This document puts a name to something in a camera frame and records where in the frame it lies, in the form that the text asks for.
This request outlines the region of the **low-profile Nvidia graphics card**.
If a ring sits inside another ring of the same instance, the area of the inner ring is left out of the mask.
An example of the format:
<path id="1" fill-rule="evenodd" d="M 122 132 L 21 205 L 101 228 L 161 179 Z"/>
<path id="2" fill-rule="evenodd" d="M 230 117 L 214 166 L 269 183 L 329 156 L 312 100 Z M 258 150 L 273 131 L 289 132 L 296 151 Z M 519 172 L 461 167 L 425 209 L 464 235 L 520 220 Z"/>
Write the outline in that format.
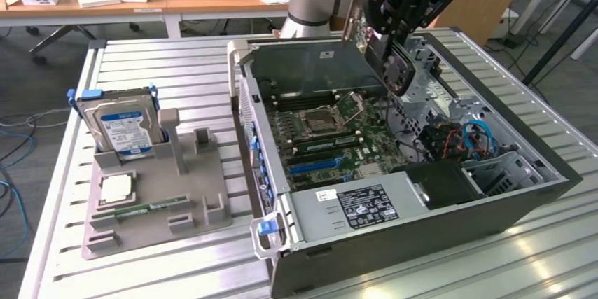
<path id="1" fill-rule="evenodd" d="M 378 34 L 374 28 L 369 26 L 365 14 L 354 13 L 350 15 L 345 23 L 342 41 L 345 44 L 357 47 L 382 84 L 392 94 L 400 97 L 408 92 L 417 68 L 414 61 L 410 63 L 401 60 L 393 63 L 385 61 L 388 37 L 388 35 Z"/>

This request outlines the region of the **metal drive cage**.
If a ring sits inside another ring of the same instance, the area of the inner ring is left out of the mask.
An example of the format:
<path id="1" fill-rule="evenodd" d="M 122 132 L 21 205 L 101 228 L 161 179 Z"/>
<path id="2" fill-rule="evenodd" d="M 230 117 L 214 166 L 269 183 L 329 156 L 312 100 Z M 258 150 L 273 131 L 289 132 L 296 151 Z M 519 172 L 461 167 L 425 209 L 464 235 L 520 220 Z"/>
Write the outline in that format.
<path id="1" fill-rule="evenodd" d="M 461 98 L 441 75 L 442 59 L 432 49 L 432 39 L 416 36 L 406 42 L 416 74 L 405 95 L 401 97 L 401 123 L 410 134 L 421 135 L 425 126 L 465 122 Z"/>

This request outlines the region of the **metal socket cover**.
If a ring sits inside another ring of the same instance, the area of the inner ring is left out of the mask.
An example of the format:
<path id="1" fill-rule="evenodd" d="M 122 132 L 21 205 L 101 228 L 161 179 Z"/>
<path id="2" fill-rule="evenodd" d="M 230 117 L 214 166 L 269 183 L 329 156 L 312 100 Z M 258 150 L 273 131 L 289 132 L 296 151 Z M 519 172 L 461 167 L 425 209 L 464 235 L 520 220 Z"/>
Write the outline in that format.
<path id="1" fill-rule="evenodd" d="M 366 91 L 353 90 L 345 94 L 333 106 L 333 110 L 341 118 L 341 124 L 346 126 L 366 110 Z"/>

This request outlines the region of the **metal CPU socket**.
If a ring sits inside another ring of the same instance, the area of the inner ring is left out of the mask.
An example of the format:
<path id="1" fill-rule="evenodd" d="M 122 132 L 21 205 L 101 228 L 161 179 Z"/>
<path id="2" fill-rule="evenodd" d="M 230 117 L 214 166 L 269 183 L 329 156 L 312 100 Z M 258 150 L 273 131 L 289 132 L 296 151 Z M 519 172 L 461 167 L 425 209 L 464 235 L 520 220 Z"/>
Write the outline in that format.
<path id="1" fill-rule="evenodd" d="M 298 113 L 305 137 L 340 134 L 346 131 L 345 120 L 333 107 L 310 109 Z"/>

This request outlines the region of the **black stand pole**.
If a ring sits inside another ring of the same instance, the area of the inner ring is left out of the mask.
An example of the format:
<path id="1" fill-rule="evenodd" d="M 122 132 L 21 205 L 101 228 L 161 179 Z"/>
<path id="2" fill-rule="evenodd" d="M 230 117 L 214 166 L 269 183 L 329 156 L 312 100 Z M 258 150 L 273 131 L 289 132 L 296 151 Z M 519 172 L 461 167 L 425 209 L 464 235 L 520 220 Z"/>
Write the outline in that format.
<path id="1" fill-rule="evenodd" d="M 533 81 L 540 75 L 549 61 L 553 59 L 559 51 L 563 49 L 568 40 L 572 38 L 573 34 L 580 29 L 581 25 L 585 23 L 585 20 L 591 17 L 591 14 L 595 12 L 597 7 L 598 7 L 598 0 L 591 0 L 584 9 L 581 10 L 580 14 L 576 16 L 575 20 L 571 22 L 569 26 L 563 31 L 553 45 L 549 47 L 548 51 L 537 61 L 537 64 L 533 66 L 532 70 L 527 74 L 523 80 L 524 85 L 532 87 Z"/>

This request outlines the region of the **installed RAM stick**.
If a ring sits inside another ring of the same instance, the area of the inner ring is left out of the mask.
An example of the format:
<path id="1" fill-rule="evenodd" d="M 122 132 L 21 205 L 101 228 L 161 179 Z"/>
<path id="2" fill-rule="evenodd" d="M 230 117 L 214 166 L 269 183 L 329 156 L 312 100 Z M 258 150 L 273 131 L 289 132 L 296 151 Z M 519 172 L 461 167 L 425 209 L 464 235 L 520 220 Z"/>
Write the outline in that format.
<path id="1" fill-rule="evenodd" d="M 334 137 L 329 139 L 320 139 L 313 141 L 298 142 L 293 145 L 296 155 L 310 153 L 320 153 L 326 151 L 336 151 L 344 148 L 352 148 L 361 144 L 360 137 L 350 135 Z"/>

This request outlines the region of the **green Dell motherboard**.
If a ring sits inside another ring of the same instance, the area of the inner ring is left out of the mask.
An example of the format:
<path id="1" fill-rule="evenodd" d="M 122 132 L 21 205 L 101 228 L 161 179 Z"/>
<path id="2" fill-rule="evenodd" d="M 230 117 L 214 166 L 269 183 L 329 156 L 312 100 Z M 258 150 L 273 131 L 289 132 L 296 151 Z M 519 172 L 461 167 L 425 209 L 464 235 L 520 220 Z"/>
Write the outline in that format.
<path id="1" fill-rule="evenodd" d="M 294 192 L 310 190 L 337 183 L 356 181 L 370 176 L 388 174 L 408 163 L 397 147 L 397 140 L 386 126 L 386 97 L 372 97 L 366 92 L 366 110 L 345 126 L 346 131 L 318 137 L 305 137 L 298 113 L 310 109 L 333 107 L 348 92 L 317 93 L 306 97 L 274 96 L 266 104 L 266 114 L 273 137 L 280 151 L 285 176 Z M 342 136 L 358 136 L 360 145 L 336 151 L 296 155 L 293 145 L 305 141 Z M 322 169 L 304 174 L 290 174 L 293 165 L 332 160 L 344 157 L 340 168 Z"/>

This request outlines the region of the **blue expansion slot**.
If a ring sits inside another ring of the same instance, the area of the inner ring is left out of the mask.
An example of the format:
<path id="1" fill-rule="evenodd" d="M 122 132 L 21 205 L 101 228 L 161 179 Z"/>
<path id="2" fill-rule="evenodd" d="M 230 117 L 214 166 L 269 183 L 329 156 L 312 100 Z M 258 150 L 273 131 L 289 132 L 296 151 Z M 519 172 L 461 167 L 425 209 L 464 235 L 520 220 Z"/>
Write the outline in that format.
<path id="1" fill-rule="evenodd" d="M 318 161 L 318 162 L 293 165 L 289 168 L 289 173 L 290 174 L 304 174 L 304 173 L 313 172 L 313 171 L 322 170 L 322 169 L 340 168 L 344 159 L 345 159 L 344 157 L 340 157 L 340 158 L 336 158 L 332 160 L 324 160 L 324 161 Z"/>

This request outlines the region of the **metal disk bay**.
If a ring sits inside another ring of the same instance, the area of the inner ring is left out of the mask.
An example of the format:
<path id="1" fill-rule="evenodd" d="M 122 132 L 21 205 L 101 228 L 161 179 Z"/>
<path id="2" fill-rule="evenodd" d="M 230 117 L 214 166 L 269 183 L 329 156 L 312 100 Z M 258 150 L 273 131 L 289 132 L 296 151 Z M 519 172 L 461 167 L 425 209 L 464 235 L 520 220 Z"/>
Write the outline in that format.
<path id="1" fill-rule="evenodd" d="M 468 160 L 464 168 L 486 196 L 545 183 L 532 163 L 516 151 L 486 160 Z"/>

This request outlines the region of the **grey power supply unit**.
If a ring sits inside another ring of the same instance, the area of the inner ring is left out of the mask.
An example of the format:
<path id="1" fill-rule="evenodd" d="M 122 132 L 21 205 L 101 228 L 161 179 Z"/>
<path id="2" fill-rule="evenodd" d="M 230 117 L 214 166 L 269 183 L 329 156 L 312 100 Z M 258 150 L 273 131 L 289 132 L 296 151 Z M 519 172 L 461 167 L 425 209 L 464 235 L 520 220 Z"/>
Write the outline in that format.
<path id="1" fill-rule="evenodd" d="M 292 200 L 306 242 L 337 240 L 430 212 L 406 172 L 305 190 Z"/>

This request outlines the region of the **open Dell PC case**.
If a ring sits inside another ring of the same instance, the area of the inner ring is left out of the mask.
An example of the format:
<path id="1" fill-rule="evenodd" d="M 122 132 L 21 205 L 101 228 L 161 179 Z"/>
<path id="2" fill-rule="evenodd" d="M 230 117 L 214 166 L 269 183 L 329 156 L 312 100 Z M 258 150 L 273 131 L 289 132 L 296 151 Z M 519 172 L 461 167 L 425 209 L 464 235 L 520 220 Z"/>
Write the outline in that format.
<path id="1" fill-rule="evenodd" d="M 254 211 L 252 240 L 257 257 L 269 267 L 270 292 L 276 298 L 310 292 L 505 232 L 533 210 L 581 183 L 580 173 L 512 110 L 492 83 L 505 85 L 509 93 L 537 112 L 548 112 L 539 97 L 474 44 L 466 46 L 466 55 L 458 55 L 440 36 L 426 32 L 416 36 L 432 39 L 432 49 L 442 59 L 441 77 L 461 98 L 465 110 L 464 123 L 428 125 L 417 137 L 401 123 L 402 96 L 392 94 L 357 47 L 345 44 L 342 37 L 244 39 L 228 46 L 233 113 Z M 486 196 L 462 166 L 482 199 L 433 209 L 425 215 L 337 240 L 306 242 L 292 200 L 297 192 L 292 191 L 286 178 L 266 105 L 274 96 L 306 97 L 356 89 L 388 99 L 384 119 L 408 160 L 388 174 L 408 172 L 412 164 L 450 160 L 464 165 L 468 160 L 486 160 L 516 151 L 547 182 Z M 260 103 L 253 95 L 260 95 Z M 260 153 L 250 147 L 254 136 L 261 141 Z M 266 176 L 261 176 L 261 165 L 266 166 Z M 261 192 L 264 181 L 270 184 L 269 195 Z M 269 220 L 277 220 L 280 231 L 260 236 L 258 223 Z"/>

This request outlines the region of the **blue case release latch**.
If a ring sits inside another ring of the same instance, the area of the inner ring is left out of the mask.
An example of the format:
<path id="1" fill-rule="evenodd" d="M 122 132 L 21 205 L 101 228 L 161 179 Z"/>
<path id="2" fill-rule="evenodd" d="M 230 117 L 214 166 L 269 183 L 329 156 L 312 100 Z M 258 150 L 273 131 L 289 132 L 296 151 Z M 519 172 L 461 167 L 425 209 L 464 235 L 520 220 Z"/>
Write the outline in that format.
<path id="1" fill-rule="evenodd" d="M 277 220 L 261 221 L 257 228 L 257 233 L 260 236 L 266 236 L 273 233 L 278 233 L 280 231 Z"/>

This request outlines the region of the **hard disk in blue caddy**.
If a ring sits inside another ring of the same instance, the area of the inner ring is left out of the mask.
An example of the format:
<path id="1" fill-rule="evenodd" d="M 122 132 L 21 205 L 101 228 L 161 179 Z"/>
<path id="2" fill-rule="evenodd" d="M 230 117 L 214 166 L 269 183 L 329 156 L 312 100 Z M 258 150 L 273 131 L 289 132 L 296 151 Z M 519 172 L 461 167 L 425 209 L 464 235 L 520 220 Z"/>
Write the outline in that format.
<path id="1" fill-rule="evenodd" d="M 77 95 L 67 91 L 67 101 L 86 122 L 97 149 L 114 151 L 122 160 L 147 156 L 154 145 L 167 140 L 158 122 L 161 110 L 158 88 L 146 86 L 129 90 L 93 89 Z"/>

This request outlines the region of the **grey plastic parts rack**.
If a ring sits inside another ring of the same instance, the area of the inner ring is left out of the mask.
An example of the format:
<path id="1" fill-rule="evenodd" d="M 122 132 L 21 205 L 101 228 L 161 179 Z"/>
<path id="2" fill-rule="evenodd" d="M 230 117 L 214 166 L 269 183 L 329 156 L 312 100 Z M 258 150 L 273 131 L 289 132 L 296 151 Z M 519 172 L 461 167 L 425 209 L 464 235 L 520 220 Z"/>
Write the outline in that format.
<path id="1" fill-rule="evenodd" d="M 94 155 L 82 243 L 86 260 L 194 237 L 233 224 L 216 135 L 208 128 L 179 135 L 178 109 L 159 110 L 158 122 L 169 140 L 154 145 L 147 157 L 122 161 L 115 152 Z M 133 193 L 123 201 L 106 203 L 101 201 L 102 179 L 122 174 L 133 177 Z M 93 219 L 94 214 L 162 201 L 173 203 L 149 214 Z"/>

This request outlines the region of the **black office chair base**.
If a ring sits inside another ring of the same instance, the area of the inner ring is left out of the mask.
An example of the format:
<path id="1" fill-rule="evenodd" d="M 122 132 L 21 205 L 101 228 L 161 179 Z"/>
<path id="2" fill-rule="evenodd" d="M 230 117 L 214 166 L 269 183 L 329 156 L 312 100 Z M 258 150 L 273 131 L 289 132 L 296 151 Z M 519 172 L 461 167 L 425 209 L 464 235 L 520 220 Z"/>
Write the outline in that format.
<path id="1" fill-rule="evenodd" d="M 86 25 L 69 24 L 59 28 L 30 49 L 30 58 L 35 65 L 45 66 L 51 63 L 62 63 L 70 60 L 73 43 L 65 42 L 69 35 L 78 33 L 89 41 L 97 41 L 98 35 L 93 33 Z"/>

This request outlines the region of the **silver CPU chip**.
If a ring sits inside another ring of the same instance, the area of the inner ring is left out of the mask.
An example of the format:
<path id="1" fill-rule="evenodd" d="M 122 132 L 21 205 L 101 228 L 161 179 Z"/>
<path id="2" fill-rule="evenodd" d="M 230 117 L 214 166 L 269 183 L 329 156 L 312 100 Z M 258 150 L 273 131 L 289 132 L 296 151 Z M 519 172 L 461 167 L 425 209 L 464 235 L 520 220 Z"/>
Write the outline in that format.
<path id="1" fill-rule="evenodd" d="M 102 179 L 101 201 L 110 203 L 127 199 L 133 193 L 133 177 L 127 174 Z"/>

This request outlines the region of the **green RAM stick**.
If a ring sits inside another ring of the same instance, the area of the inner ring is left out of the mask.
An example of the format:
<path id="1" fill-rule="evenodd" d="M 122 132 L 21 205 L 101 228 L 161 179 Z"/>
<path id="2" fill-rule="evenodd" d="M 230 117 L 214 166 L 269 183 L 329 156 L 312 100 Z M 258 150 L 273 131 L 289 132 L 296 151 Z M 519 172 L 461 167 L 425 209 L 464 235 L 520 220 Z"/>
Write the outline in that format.
<path id="1" fill-rule="evenodd" d="M 117 218 L 131 217 L 137 215 L 149 214 L 153 211 L 163 210 L 169 207 L 173 201 L 154 202 L 149 204 L 141 204 L 137 206 L 126 207 L 114 211 L 107 211 L 93 215 L 93 219 L 107 218 L 115 216 Z"/>

